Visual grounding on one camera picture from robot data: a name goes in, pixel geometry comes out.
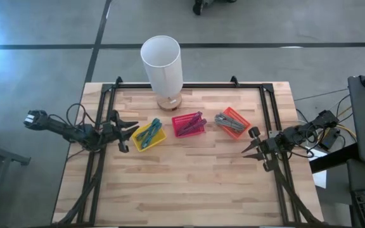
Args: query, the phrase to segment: white cylinder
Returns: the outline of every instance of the white cylinder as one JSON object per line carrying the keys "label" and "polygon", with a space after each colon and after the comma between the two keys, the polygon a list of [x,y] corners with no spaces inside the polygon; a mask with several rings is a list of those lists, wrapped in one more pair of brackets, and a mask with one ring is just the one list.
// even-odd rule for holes
{"label": "white cylinder", "polygon": [[176,96],[183,88],[181,49],[166,35],[148,39],[140,50],[151,88],[164,98]]}

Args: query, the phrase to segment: table leg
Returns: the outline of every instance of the table leg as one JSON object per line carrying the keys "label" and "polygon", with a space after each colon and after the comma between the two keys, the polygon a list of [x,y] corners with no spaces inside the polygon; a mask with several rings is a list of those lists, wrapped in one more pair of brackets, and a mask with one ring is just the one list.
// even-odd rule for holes
{"label": "table leg", "polygon": [[346,146],[345,148],[339,149],[338,151],[329,153],[326,156],[310,161],[309,165],[311,165],[312,173],[315,174],[317,172],[327,170],[328,168],[344,164],[351,158],[360,160],[357,143],[351,144],[350,146]]}

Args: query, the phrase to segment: orange basket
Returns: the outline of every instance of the orange basket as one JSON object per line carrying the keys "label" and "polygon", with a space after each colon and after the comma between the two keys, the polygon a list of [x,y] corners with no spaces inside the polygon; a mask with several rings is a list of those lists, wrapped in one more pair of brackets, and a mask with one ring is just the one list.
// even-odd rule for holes
{"label": "orange basket", "polygon": [[247,122],[239,113],[234,111],[231,107],[226,108],[226,110],[223,111],[223,113],[239,121],[241,124],[245,126],[245,130],[242,132],[236,132],[230,127],[221,126],[222,129],[224,129],[234,139],[239,139],[239,137],[251,126],[249,122]]}

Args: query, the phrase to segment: yellow basket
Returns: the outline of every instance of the yellow basket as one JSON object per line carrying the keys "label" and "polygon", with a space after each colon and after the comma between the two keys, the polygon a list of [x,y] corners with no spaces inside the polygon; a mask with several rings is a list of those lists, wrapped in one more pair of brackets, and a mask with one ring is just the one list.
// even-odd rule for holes
{"label": "yellow basket", "polygon": [[138,136],[139,133],[145,131],[147,128],[149,128],[151,125],[151,123],[149,123],[148,125],[144,126],[144,127],[140,127],[138,130],[136,130],[133,135],[132,135],[132,139],[134,142],[134,145],[137,147],[139,152],[144,152],[145,150],[156,146],[157,144],[161,143],[164,139],[167,138],[167,136],[165,136],[164,130],[161,128],[157,134],[153,137],[153,139],[151,139],[150,145],[148,147],[146,147],[145,149],[141,149],[142,148],[142,141],[138,141],[136,139],[136,137]]}

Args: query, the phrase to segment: pink basket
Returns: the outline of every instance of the pink basket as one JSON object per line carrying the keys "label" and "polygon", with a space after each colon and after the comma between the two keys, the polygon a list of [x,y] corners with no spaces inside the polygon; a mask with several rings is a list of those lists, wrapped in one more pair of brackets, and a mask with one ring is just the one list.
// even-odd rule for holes
{"label": "pink basket", "polygon": [[172,127],[174,128],[174,135],[177,138],[195,136],[197,134],[201,134],[201,133],[205,132],[205,128],[203,126],[201,126],[201,127],[197,128],[196,130],[194,130],[193,132],[191,132],[189,134],[185,134],[185,135],[182,135],[182,136],[177,136],[178,129],[180,129],[181,127],[186,125],[195,116],[195,114],[196,113],[191,113],[191,114],[171,118]]}

